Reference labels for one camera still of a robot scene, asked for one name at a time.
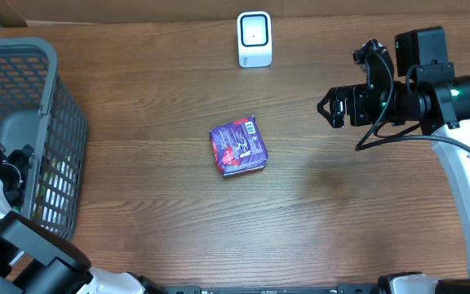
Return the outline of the purple snack packet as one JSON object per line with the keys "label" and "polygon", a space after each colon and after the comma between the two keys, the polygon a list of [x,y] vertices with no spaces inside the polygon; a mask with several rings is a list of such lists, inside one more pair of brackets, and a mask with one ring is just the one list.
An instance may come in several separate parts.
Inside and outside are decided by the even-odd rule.
{"label": "purple snack packet", "polygon": [[209,130],[215,165],[222,176],[264,168],[268,151],[254,115]]}

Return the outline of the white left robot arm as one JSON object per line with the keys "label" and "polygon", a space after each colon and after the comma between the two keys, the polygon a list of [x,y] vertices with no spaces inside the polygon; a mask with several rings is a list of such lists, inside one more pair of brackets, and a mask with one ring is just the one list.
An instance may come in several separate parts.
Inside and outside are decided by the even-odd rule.
{"label": "white left robot arm", "polygon": [[0,145],[0,293],[165,293],[143,275],[92,266],[70,241],[11,208],[24,192],[32,154],[26,145],[5,155]]}

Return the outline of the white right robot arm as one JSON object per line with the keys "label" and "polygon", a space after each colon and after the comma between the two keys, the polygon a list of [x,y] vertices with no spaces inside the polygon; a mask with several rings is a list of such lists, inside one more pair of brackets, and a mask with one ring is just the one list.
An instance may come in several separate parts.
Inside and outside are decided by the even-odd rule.
{"label": "white right robot arm", "polygon": [[386,293],[470,293],[470,75],[457,76],[441,26],[395,37],[396,56],[374,39],[352,52],[366,83],[332,87],[317,111],[333,128],[349,118],[368,126],[357,151],[389,143],[425,140],[432,144],[454,196],[468,254],[468,279],[426,281],[422,274],[384,278]]}

